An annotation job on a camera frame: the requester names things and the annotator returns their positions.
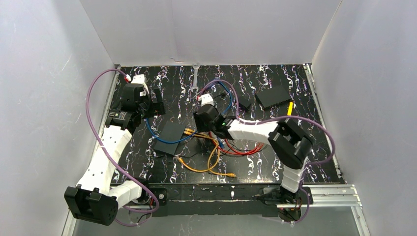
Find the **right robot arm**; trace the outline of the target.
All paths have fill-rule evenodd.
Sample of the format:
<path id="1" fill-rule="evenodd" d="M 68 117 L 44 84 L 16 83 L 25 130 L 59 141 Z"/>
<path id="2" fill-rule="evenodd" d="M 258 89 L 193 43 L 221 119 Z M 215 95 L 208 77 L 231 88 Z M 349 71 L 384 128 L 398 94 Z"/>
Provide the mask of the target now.
<path id="1" fill-rule="evenodd" d="M 225 117 L 211 104 L 193 113 L 198 132 L 212 132 L 221 139 L 249 140 L 270 145 L 284 165 L 281 188 L 293 194 L 300 189 L 302 172 L 313 142 L 291 118 L 247 124 Z"/>

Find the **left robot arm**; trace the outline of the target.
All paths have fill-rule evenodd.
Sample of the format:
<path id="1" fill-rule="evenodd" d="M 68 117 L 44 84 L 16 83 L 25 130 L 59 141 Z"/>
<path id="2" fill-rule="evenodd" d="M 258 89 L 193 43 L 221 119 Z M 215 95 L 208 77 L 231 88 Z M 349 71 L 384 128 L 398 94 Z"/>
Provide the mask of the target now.
<path id="1" fill-rule="evenodd" d="M 145 118 L 165 114 L 161 91 L 154 97 L 143 84 L 127 84 L 119 103 L 109 109 L 100 147 L 94 153 L 87 171 L 74 187 L 68 187 L 64 199 L 73 217 L 109 226 L 118 210 L 133 200 L 145 196 L 145 187 L 138 178 L 110 187 L 116 165 L 136 128 Z"/>

